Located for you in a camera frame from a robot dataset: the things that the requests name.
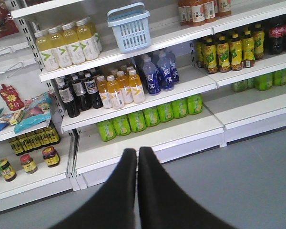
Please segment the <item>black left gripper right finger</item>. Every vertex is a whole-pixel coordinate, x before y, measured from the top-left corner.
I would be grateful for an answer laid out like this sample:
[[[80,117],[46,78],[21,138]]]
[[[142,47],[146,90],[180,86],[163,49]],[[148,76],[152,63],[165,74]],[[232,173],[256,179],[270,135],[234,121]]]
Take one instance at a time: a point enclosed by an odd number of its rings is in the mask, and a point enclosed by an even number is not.
[[[146,146],[139,150],[137,191],[143,229],[232,228],[183,191]]]

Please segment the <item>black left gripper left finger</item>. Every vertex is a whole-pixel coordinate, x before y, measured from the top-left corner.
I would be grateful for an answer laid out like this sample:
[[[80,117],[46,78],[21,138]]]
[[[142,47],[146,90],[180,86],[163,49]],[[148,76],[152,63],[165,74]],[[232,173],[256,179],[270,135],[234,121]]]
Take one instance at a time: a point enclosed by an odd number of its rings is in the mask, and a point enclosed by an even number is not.
[[[52,229],[133,229],[136,190],[136,150],[126,148],[100,189]]]

